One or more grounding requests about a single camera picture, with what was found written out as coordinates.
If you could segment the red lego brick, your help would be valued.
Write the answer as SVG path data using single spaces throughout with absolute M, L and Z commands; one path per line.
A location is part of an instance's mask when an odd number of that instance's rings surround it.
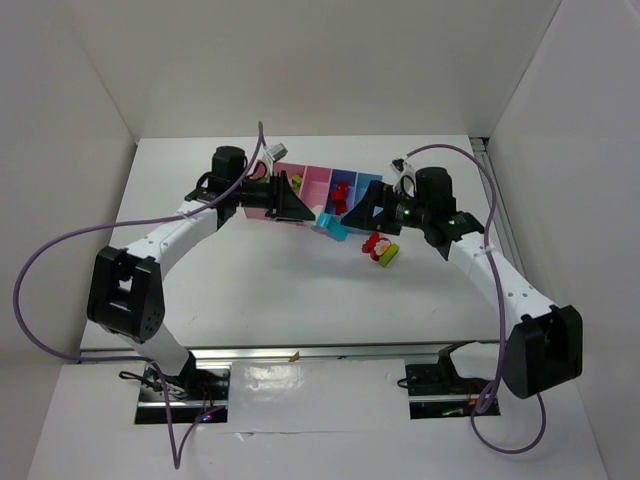
M 335 202 L 335 213 L 337 215 L 343 215 L 347 212 L 347 203 L 345 200 L 338 200 Z
M 336 187 L 330 192 L 330 199 L 335 205 L 338 200 L 345 200 L 347 202 L 349 185 L 346 182 L 339 182 Z

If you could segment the lime green base brick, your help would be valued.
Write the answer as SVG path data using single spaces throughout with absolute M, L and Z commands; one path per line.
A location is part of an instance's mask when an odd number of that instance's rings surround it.
M 395 243 L 385 245 L 379 256 L 378 263 L 382 267 L 387 267 L 399 253 L 399 246 Z

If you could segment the red flower lego figure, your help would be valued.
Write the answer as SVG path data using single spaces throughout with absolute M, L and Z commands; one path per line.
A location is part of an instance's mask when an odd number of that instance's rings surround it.
M 392 242 L 378 232 L 372 233 L 361 246 L 361 252 L 370 257 L 374 262 L 378 262 Z

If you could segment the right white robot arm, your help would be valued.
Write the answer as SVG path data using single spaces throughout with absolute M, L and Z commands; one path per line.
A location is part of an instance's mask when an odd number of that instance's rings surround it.
M 497 378 L 527 399 L 578 378 L 583 371 L 583 320 L 538 292 L 487 239 L 471 214 L 458 210 L 452 180 L 441 167 L 419 170 L 407 194 L 373 181 L 342 217 L 343 225 L 397 235 L 421 231 L 426 242 L 464 273 L 499 315 L 500 340 L 451 345 L 440 353 L 454 379 Z

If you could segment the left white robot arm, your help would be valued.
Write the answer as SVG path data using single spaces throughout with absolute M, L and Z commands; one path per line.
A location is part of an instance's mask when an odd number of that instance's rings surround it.
M 124 339 L 156 364 L 168 383 L 188 395 L 219 377 L 200 370 L 192 352 L 180 345 L 164 323 L 163 280 L 201 241 L 216 233 L 240 207 L 261 209 L 265 217 L 286 222 L 314 220 L 296 195 L 286 173 L 273 166 L 287 153 L 282 144 L 266 149 L 261 180 L 251 178 L 245 152 L 222 146 L 211 168 L 186 195 L 176 214 L 144 238 L 96 256 L 87 305 L 89 320 Z

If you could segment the teal lego piece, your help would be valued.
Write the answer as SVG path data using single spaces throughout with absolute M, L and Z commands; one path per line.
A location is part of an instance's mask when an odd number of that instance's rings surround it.
M 340 218 L 328 213 L 320 213 L 311 229 L 338 242 L 345 241 L 349 234 L 347 228 L 340 224 Z

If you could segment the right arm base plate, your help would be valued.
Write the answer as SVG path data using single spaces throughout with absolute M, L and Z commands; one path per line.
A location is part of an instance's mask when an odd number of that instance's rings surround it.
M 408 394 L 412 420 L 471 416 L 489 380 L 458 374 L 451 354 L 468 344 L 470 341 L 458 342 L 441 349 L 436 363 L 405 366 L 405 377 L 396 385 Z

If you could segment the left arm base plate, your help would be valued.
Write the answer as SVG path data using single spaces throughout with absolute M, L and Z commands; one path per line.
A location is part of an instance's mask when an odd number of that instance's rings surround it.
M 165 398 L 168 398 L 172 422 L 190 424 L 201 416 L 202 423 L 226 423 L 230 370 L 222 368 L 208 371 L 204 380 L 195 387 L 184 389 L 166 379 L 168 395 L 164 395 L 158 373 L 147 366 L 141 375 L 135 374 L 139 394 L 134 415 L 136 425 L 165 425 L 167 420 Z

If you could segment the green long lego brick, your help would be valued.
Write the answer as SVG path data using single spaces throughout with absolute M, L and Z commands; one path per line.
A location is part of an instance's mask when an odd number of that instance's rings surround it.
M 302 187 L 303 177 L 301 175 L 293 175 L 291 178 L 291 187 L 295 194 L 299 194 Z

